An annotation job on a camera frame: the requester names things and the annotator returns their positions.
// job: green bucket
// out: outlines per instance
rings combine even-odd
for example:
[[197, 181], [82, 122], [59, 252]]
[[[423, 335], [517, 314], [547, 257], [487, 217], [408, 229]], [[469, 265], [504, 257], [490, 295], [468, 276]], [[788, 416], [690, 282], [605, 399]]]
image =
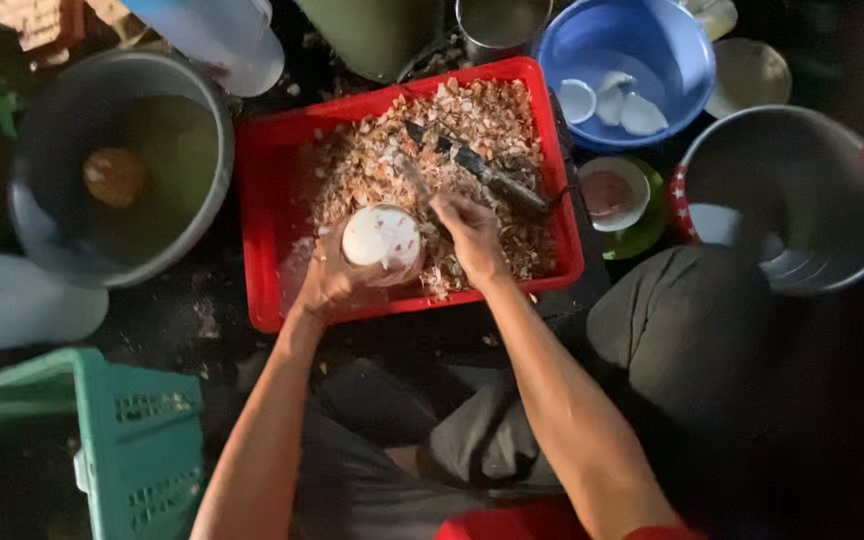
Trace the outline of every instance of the green bucket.
[[97, 539], [187, 538], [205, 488], [201, 408], [194, 376], [94, 349], [0, 371], [0, 538], [77, 524]]

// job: red plastic crate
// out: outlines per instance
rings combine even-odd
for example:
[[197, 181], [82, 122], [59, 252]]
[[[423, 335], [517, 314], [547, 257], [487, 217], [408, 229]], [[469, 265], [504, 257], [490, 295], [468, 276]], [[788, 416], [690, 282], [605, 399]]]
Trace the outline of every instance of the red plastic crate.
[[[288, 257], [293, 243], [311, 234], [311, 225], [306, 221], [309, 212], [299, 201], [304, 188], [302, 181], [308, 178], [310, 166], [308, 155], [302, 155], [301, 148], [314, 139], [317, 129], [328, 134], [340, 124], [349, 124], [368, 116], [379, 117], [388, 111], [393, 100], [400, 95], [404, 94], [407, 98], [434, 95], [439, 83], [450, 77], [457, 78], [460, 84], [471, 83], [476, 79], [522, 80], [531, 93], [532, 111], [541, 137], [541, 150], [545, 157], [541, 167], [545, 192], [554, 195], [566, 187], [566, 168], [559, 148], [546, 80], [542, 68], [530, 57], [514, 57], [250, 119], [236, 129], [235, 178], [242, 204], [248, 315], [258, 330], [276, 333], [282, 328], [284, 319], [279, 266]], [[555, 208], [548, 225], [556, 242], [558, 274], [523, 281], [520, 284], [523, 291], [567, 287], [578, 280], [585, 269], [570, 195], [566, 194]], [[482, 295], [475, 290], [454, 293], [445, 300], [426, 296], [391, 300], [356, 308], [345, 313], [340, 322], [480, 300]]]

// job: green plastic crate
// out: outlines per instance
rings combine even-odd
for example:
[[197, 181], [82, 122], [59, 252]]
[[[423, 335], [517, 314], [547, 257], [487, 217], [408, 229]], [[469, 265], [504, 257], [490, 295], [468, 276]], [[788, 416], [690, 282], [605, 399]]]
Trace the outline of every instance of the green plastic crate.
[[93, 538], [187, 538], [205, 488], [201, 408], [194, 376], [56, 350], [0, 371], [0, 446], [23, 424], [68, 418], [74, 429], [77, 416], [74, 478]]

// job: white coconut flesh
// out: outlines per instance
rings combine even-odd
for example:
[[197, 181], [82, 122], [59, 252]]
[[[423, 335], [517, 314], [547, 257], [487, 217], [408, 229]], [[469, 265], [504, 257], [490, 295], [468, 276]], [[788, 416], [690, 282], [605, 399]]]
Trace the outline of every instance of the white coconut flesh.
[[416, 220], [391, 204], [367, 206], [355, 212], [342, 233], [342, 251], [350, 263], [381, 263], [386, 270], [415, 264], [421, 244]]

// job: leg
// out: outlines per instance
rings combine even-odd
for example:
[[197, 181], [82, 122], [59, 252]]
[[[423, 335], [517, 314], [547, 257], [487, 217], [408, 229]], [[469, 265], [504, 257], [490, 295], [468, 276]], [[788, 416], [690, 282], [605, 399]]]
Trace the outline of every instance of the leg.
[[451, 516], [488, 506], [483, 498], [410, 476], [313, 399], [302, 425], [294, 507], [303, 540], [432, 538]]
[[772, 297], [762, 272], [731, 251], [678, 247], [646, 260], [585, 320], [595, 357], [690, 433], [734, 420], [767, 336]]
[[702, 521], [741, 496], [739, 408], [763, 374], [772, 295], [731, 251], [679, 247], [646, 260], [584, 320], [586, 367], [638, 433], [662, 488]]
[[[654, 467], [674, 470], [681, 464], [674, 449], [729, 424], [766, 336], [770, 302], [759, 269], [729, 251], [675, 248], [623, 277], [577, 319], [580, 339], [563, 341], [635, 427]], [[423, 450], [433, 472], [454, 484], [561, 491], [511, 380], [463, 404]]]

